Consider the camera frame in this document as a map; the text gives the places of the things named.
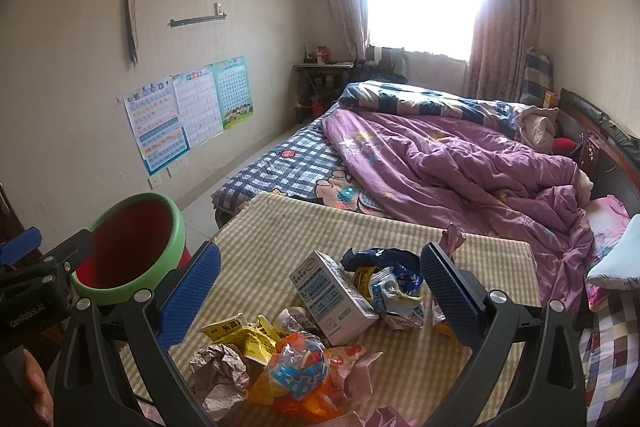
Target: trash can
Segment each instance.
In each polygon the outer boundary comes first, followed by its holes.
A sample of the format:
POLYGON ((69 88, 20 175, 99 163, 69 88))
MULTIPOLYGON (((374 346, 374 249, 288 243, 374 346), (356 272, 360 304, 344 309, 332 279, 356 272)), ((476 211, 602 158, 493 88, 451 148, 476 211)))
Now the trash can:
POLYGON ((124 302, 142 288, 154 290, 169 271, 191 258, 182 214, 162 194, 121 201, 94 221, 90 231, 94 255, 71 281, 79 296, 98 306, 124 302))

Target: wooden headboard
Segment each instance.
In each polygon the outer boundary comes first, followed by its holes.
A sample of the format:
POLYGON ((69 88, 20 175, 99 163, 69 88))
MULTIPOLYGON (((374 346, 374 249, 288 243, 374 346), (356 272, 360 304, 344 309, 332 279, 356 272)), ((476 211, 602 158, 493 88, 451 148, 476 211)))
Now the wooden headboard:
POLYGON ((588 107, 590 113, 592 110, 596 111, 596 114, 603 118, 604 123, 610 123, 606 113, 593 105, 585 106, 585 104, 588 102, 584 99, 578 100, 573 93, 563 91, 560 109, 581 129, 583 145, 578 165, 593 182, 591 199, 613 194, 625 205, 630 217, 640 214, 640 168, 604 129, 604 126, 610 127, 610 125, 601 126, 594 123, 586 115, 584 108, 588 107))

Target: tiled floor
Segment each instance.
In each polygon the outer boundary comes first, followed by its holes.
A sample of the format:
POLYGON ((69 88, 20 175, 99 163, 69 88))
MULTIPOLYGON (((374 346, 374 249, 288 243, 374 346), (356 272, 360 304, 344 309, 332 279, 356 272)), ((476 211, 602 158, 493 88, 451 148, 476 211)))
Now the tiled floor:
POLYGON ((184 218, 184 223, 187 227, 187 248, 189 249, 189 252, 192 254, 195 253, 200 245, 205 241, 208 241, 218 231, 214 215, 215 211, 213 204, 211 203, 212 193, 218 190, 222 185, 229 181, 232 176, 244 169, 247 165, 254 163, 258 158, 260 158, 260 156, 276 147, 276 145, 284 142, 284 140, 289 138, 299 128, 300 126, 293 127, 286 133, 278 136, 273 142, 260 149, 257 153, 251 156, 251 158, 242 163, 242 165, 236 170, 229 172, 229 174, 222 178, 218 183, 205 190, 197 200, 193 201, 193 203, 182 211, 182 217, 184 218))

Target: purple blanket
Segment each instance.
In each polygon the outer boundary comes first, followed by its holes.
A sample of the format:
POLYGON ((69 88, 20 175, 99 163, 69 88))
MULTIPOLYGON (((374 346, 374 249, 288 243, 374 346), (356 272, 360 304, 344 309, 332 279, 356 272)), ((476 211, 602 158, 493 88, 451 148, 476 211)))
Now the purple blanket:
POLYGON ((569 158, 547 156, 497 131, 440 116, 336 110, 322 122, 345 166, 392 216, 430 227, 526 241, 543 304, 575 315, 593 242, 569 158))

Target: gingham tablecloth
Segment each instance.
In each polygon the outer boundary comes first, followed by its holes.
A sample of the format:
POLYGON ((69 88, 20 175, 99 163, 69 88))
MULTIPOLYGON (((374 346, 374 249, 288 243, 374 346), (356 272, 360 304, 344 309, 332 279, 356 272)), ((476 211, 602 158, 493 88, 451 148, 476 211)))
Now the gingham tablecloth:
MULTIPOLYGON (((215 238, 222 252, 222 273, 214 284, 184 342, 170 354, 187 383, 189 360, 207 337, 198 329, 243 312, 274 319, 291 305, 302 305, 289 273, 314 249, 340 259, 348 248, 396 247, 419 253, 438 242, 442 231, 410 223, 345 212, 318 204, 262 193, 215 238)), ((514 302, 539 306, 538 284, 527 243, 467 235, 456 263, 470 270, 487 289, 501 289, 514 302)), ((428 307, 430 296, 426 295, 428 307)), ((356 407, 367 419, 377 407, 393 406, 405 419, 425 421, 447 394, 470 350, 427 326, 422 331, 392 331, 376 322, 353 344, 384 355, 371 366, 374 394, 356 407)), ((513 378, 521 348, 514 346, 481 419, 494 416, 513 378)), ((133 390, 145 388, 128 348, 122 357, 133 390)), ((220 421, 223 427, 307 425, 260 406, 236 405, 220 421)))

